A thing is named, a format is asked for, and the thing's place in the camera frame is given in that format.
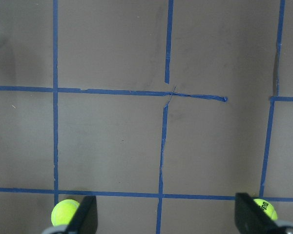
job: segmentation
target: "black object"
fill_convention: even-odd
[[[85,196],[64,233],[95,234],[97,228],[97,199],[95,196]]]
[[[247,193],[235,195],[234,220],[241,234],[293,234],[293,227],[278,227]]]

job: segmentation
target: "tennis ball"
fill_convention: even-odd
[[[51,222],[53,226],[67,225],[79,207],[79,202],[66,199],[59,202],[52,211]]]
[[[263,199],[254,199],[254,202],[256,202],[257,205],[266,213],[266,215],[269,216],[272,220],[277,220],[278,215],[277,212],[274,210],[274,207],[272,204],[270,204],[268,201],[265,201]]]

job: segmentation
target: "concrete floor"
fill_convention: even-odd
[[[293,0],[283,28],[279,8],[0,0],[0,233],[89,194],[98,234],[237,234],[236,192],[293,222]]]

